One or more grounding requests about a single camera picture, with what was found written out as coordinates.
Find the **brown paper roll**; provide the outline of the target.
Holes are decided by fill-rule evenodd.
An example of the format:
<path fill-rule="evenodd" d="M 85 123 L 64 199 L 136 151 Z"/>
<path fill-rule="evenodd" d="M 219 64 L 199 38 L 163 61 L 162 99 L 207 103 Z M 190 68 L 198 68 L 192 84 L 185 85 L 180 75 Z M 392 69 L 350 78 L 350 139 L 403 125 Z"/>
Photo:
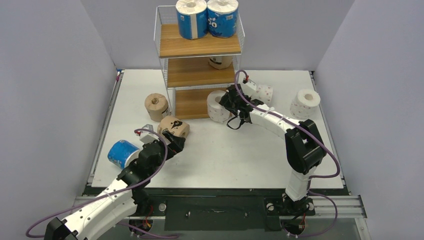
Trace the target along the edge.
<path fill-rule="evenodd" d="M 209 65 L 217 70 L 227 69 L 233 62 L 232 55 L 225 56 L 210 56 L 208 59 Z"/>

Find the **white wire wooden shelf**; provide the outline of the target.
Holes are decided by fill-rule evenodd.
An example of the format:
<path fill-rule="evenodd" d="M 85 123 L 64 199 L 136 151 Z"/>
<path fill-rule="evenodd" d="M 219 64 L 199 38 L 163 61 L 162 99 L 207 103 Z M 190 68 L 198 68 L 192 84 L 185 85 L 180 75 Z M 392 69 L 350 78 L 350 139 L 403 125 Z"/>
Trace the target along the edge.
<path fill-rule="evenodd" d="M 184 39 L 179 34 L 175 6 L 156 8 L 153 39 L 175 117 L 181 120 L 208 118 L 207 97 L 213 91 L 225 90 L 234 82 L 245 36 L 238 16 L 236 33 L 229 38 L 207 34 L 200 39 Z M 211 56 L 233 56 L 232 64 L 226 69 L 215 69 L 208 63 Z"/>

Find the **blue white roll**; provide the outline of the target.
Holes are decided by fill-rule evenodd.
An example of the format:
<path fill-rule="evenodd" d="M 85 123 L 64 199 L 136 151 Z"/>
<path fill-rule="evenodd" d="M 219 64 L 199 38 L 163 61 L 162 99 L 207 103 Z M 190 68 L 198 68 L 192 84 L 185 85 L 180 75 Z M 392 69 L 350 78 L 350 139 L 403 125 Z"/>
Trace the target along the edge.
<path fill-rule="evenodd" d="M 196 40 L 207 35 L 208 15 L 205 0 L 178 0 L 175 9 L 181 37 Z"/>
<path fill-rule="evenodd" d="M 237 30 L 239 2 L 237 0 L 209 0 L 207 22 L 209 33 L 218 38 L 230 38 Z"/>

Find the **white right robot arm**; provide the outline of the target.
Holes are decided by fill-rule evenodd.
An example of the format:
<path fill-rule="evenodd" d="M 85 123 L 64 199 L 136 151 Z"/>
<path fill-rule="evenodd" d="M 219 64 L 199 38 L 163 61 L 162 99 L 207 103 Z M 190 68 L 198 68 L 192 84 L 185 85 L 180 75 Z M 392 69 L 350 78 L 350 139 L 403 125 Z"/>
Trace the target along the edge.
<path fill-rule="evenodd" d="M 235 85 L 226 89 L 218 103 L 241 124 L 261 126 L 284 139 L 292 170 L 282 198 L 283 211 L 297 215 L 312 210 L 308 200 L 311 176 L 327 154 L 318 144 L 322 138 L 315 122 L 286 118 L 261 100 L 239 94 Z"/>

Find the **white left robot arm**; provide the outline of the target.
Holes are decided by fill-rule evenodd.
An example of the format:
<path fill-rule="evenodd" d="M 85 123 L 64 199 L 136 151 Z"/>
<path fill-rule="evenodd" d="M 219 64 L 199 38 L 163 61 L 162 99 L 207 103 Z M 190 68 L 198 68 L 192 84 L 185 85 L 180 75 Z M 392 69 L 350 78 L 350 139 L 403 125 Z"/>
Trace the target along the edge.
<path fill-rule="evenodd" d="M 106 187 L 103 194 L 63 219 L 55 217 L 46 226 L 45 240 L 96 240 L 124 218 L 143 215 L 149 209 L 144 188 L 164 166 L 180 153 L 185 137 L 168 130 L 145 143 L 138 156 Z"/>

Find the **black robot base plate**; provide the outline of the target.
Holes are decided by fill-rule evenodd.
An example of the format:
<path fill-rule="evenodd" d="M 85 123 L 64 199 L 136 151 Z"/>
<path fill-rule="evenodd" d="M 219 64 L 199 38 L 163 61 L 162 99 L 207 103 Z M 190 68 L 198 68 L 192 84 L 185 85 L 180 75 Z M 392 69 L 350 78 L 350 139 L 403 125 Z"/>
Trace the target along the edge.
<path fill-rule="evenodd" d="M 303 217 L 319 215 L 319 201 L 329 204 L 330 215 L 338 212 L 335 200 L 322 194 L 341 197 L 345 190 L 320 190 L 295 203 L 284 189 L 223 188 L 146 188 L 147 199 L 136 216 L 149 212 L 164 217 L 166 231 L 244 231 L 267 232 L 298 225 Z"/>

